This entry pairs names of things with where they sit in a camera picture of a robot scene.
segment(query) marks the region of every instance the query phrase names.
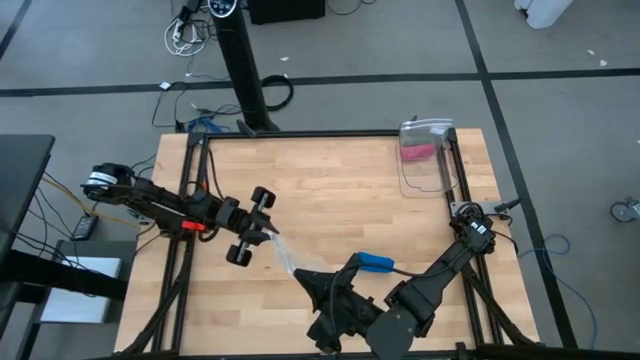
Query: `pink object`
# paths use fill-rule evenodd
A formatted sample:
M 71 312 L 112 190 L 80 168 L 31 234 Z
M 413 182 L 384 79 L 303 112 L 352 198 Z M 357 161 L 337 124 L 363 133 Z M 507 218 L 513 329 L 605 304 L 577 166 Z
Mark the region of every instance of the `pink object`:
M 433 144 L 402 146 L 400 152 L 402 160 L 421 160 L 431 157 L 436 152 L 436 147 Z

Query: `floor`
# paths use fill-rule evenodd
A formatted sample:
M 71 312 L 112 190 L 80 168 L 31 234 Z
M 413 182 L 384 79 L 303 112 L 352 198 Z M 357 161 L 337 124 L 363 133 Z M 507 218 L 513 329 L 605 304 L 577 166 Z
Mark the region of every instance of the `floor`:
M 340 10 L 351 4 L 329 1 Z M 177 9 L 183 0 L 173 2 Z M 593 308 L 595 348 L 640 352 L 639 225 L 609 215 L 612 202 L 639 192 L 640 2 L 578 0 L 544 30 L 529 28 L 512 3 L 379 0 L 349 16 L 249 25 L 260 74 L 298 79 L 294 100 L 272 119 L 285 130 L 395 128 L 413 115 L 482 128 L 503 198 L 525 199 L 512 228 L 520 248 L 566 235 L 571 251 L 551 255 L 553 268 Z M 189 80 L 188 59 L 162 43 L 171 18 L 170 0 L 2 0 L 0 131 L 53 134 L 48 171 L 76 194 L 92 165 L 149 157 L 172 131 L 151 126 L 154 84 Z M 196 56 L 191 71 L 226 75 L 217 44 Z M 326 77 L 333 80 L 317 81 Z M 209 85 L 181 98 L 179 119 L 195 117 L 189 103 L 235 101 L 232 90 Z M 177 95 L 167 94 L 157 124 L 171 124 Z M 282 89 L 266 96 L 276 102 Z M 234 126 L 235 118 L 219 122 Z M 73 226 L 79 210 L 43 190 Z M 121 207 L 100 210 L 127 216 Z M 22 231 L 43 236 L 31 217 Z M 102 222 L 96 237 L 134 235 Z M 523 257 L 521 268 L 542 341 L 562 345 L 536 257 Z M 589 348 L 589 311 L 560 291 L 578 345 Z M 27 305 L 14 311 L 0 358 L 14 358 L 29 315 Z M 117 324 L 46 325 L 32 359 L 106 356 L 116 331 Z

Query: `blue handle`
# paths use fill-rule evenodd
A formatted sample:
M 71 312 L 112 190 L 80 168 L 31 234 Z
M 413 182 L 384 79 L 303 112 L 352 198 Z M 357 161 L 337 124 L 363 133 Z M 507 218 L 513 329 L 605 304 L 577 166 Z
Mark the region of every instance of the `blue handle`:
M 384 256 L 378 256 L 378 255 L 371 255 L 371 254 L 366 253 L 364 251 L 358 252 L 358 257 L 364 263 L 367 263 L 367 264 L 379 264 L 379 265 L 383 265 L 383 266 L 387 267 L 387 269 L 382 269 L 382 268 L 373 267 L 373 266 L 363 266 L 363 267 L 360 268 L 362 270 L 366 270 L 366 271 L 370 271 L 370 272 L 382 272 L 382 273 L 391 272 L 390 269 L 393 269 L 393 265 L 395 264 L 395 261 L 393 261 L 393 259 L 391 259 L 391 258 L 384 257 Z

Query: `wooden tabletop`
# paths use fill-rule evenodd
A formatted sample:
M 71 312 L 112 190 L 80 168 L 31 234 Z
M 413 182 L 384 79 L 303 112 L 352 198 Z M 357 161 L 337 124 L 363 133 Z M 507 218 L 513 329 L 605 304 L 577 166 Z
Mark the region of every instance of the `wooden tabletop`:
M 458 138 L 473 200 L 500 200 L 481 130 L 459 129 Z M 153 173 L 157 185 L 178 191 L 186 139 L 162 137 Z M 395 137 L 215 140 L 210 148 L 223 194 L 250 208 L 256 186 L 276 193 L 269 213 L 289 247 L 320 258 L 329 270 L 338 270 L 352 253 L 367 251 L 393 258 L 399 269 L 423 272 L 453 242 L 442 194 L 406 198 L 400 193 Z M 509 233 L 504 222 L 496 221 L 494 229 Z M 150 231 L 140 244 L 156 234 Z M 537 339 L 513 246 L 500 237 L 496 241 L 495 252 L 486 257 L 495 298 L 525 335 Z M 306 336 L 317 314 L 311 312 L 309 296 L 275 259 L 271 242 L 252 249 L 247 268 L 225 260 L 231 244 L 237 239 L 226 231 L 211 242 L 196 243 L 180 353 L 317 353 Z M 137 255 L 116 350 L 133 341 L 155 310 L 167 248 L 168 241 L 157 240 Z M 354 285 L 386 309 L 382 300 L 401 280 L 396 274 L 360 271 Z M 415 339 L 411 350 L 453 349 L 459 341 L 473 348 L 465 304 L 458 276 L 446 288 L 428 336 Z M 486 316 L 483 326 L 488 329 Z M 344 352 L 369 351 L 359 336 L 341 340 Z

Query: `black wheel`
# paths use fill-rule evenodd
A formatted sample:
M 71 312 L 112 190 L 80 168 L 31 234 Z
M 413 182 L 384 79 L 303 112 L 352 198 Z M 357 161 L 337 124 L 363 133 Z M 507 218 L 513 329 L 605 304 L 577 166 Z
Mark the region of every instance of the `black wheel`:
M 264 203 L 264 207 L 267 209 L 271 209 L 273 204 L 275 204 L 276 202 L 276 194 L 263 188 L 262 186 L 257 186 L 253 190 L 253 195 L 251 195 L 251 201 L 253 201 L 256 204 L 260 204 L 260 202 L 262 201 L 262 197 L 265 194 L 267 195 L 267 201 Z
M 611 205 L 611 216 L 619 222 L 636 221 L 638 214 L 624 201 L 617 201 Z
M 240 258 L 240 261 L 238 261 L 237 259 L 238 259 L 239 252 L 240 252 L 239 246 L 231 245 L 229 247 L 229 251 L 227 251 L 227 261 L 232 264 L 247 267 L 251 262 L 251 257 L 253 256 L 253 254 L 251 253 L 250 250 L 245 250 L 244 254 L 242 254 L 242 257 Z

